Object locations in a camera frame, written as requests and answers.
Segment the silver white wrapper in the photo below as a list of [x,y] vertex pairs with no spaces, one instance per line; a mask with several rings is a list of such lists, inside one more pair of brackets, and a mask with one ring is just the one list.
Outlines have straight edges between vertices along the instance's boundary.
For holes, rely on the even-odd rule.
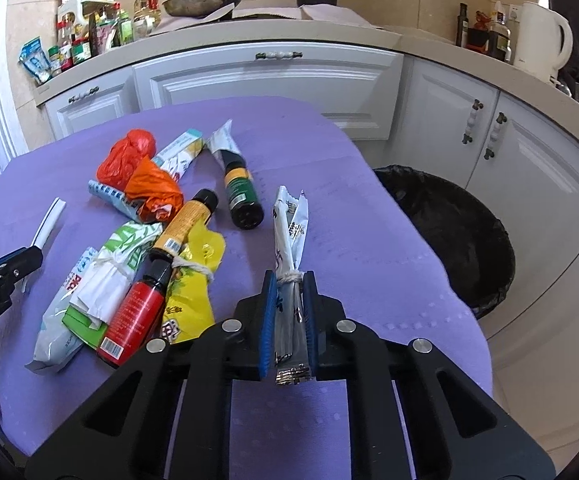
[[307,197],[303,193],[295,197],[281,185],[272,213],[278,294],[273,336],[274,363],[276,383],[287,386],[311,376],[303,313],[303,272],[300,270],[309,223]]

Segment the white plastic strip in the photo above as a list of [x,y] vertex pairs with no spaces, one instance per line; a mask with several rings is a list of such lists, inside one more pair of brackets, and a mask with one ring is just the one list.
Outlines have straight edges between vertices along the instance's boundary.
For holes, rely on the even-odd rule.
[[44,245],[47,244],[52,231],[58,223],[58,219],[61,218],[65,206],[66,203],[59,197],[52,202],[46,214],[43,216],[43,219],[35,232],[35,236],[32,238],[32,246],[43,250]]

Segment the green white bag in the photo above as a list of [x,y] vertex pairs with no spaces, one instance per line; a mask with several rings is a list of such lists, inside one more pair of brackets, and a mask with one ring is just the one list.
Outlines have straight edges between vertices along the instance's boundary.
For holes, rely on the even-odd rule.
[[87,266],[62,319],[87,347],[99,347],[143,258],[162,232],[163,226],[158,222],[128,221],[112,233]]

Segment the white blue snack packet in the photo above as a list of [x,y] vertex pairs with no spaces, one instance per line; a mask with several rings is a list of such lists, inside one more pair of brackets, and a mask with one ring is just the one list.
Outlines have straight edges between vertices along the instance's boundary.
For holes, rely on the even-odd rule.
[[54,374],[62,370],[84,344],[63,323],[70,298],[81,282],[98,251],[88,247],[70,270],[67,278],[44,311],[35,342],[32,360],[25,365],[37,375]]

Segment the yellow snack wrapper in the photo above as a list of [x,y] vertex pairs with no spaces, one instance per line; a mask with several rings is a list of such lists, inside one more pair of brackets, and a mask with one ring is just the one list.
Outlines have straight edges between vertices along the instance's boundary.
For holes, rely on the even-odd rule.
[[208,287],[214,280],[226,242],[200,221],[193,226],[181,255],[174,260],[160,335],[169,344],[198,338],[215,323]]

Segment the blue white wrapper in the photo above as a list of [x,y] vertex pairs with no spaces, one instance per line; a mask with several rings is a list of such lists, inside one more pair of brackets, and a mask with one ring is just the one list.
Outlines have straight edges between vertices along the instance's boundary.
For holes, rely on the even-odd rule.
[[88,182],[88,189],[92,196],[103,200],[108,205],[113,206],[117,211],[134,222],[141,222],[139,209],[142,205],[140,200],[128,200],[126,194],[107,184],[96,180]]

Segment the white tube green black cap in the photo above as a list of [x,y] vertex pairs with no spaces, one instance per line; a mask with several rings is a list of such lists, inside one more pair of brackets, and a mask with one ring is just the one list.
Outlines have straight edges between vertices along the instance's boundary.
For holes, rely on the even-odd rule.
[[224,187],[233,224],[241,230],[254,230],[265,218],[250,170],[232,136],[228,119],[206,140],[205,148],[224,170]]

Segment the red black bottle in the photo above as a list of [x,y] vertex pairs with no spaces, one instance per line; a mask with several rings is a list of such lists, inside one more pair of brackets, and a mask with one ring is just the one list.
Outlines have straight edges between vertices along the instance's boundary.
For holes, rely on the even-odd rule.
[[96,353],[103,361],[114,367],[122,366],[153,335],[163,313],[171,273],[168,259],[154,259],[145,266],[99,344]]

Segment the orange yellow black bottle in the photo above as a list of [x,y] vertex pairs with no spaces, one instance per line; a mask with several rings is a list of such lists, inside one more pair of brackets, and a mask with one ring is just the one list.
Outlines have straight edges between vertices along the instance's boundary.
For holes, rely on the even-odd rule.
[[168,257],[177,257],[188,240],[191,230],[198,223],[206,224],[219,204],[217,194],[208,188],[202,188],[188,200],[175,215],[160,237],[157,238],[153,249]]

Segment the red plastic bag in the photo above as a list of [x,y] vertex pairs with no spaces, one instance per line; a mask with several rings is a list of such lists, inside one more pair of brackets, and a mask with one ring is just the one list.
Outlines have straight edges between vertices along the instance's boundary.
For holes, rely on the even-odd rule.
[[140,162],[155,154],[156,141],[152,133],[144,129],[132,129],[112,146],[96,170],[96,180],[123,191]]

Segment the orange plastic bag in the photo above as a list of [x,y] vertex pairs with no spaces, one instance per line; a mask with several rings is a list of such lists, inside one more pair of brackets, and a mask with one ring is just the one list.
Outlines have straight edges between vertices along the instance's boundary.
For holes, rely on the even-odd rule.
[[143,158],[125,188],[126,199],[137,202],[137,216],[143,222],[169,223],[184,203],[178,182],[152,159]]

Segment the teal white tube box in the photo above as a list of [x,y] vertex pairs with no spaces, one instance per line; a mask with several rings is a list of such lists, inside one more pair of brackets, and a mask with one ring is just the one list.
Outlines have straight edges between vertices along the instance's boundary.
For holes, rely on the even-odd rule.
[[154,164],[179,182],[204,148],[202,134],[195,129],[189,129],[177,136],[154,157]]

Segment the white spice rack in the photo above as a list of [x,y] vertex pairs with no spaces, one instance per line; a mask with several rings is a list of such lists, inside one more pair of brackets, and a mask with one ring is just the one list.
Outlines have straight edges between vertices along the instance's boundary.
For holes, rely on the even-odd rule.
[[61,0],[56,12],[56,44],[62,71],[111,51],[117,44],[120,3],[113,0]]

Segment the red item by bottles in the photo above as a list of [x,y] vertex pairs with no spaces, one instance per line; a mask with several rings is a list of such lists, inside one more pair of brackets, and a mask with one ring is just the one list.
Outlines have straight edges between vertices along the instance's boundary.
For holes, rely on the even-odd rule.
[[487,13],[476,12],[473,27],[467,30],[466,47],[469,50],[486,54],[489,42],[489,24],[491,18]]

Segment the dark sauce bottle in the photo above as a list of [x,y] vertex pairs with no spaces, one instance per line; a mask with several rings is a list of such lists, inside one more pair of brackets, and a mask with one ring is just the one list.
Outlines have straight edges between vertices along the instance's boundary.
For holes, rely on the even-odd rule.
[[511,31],[507,28],[505,15],[501,11],[489,22],[487,54],[501,62],[510,61]]

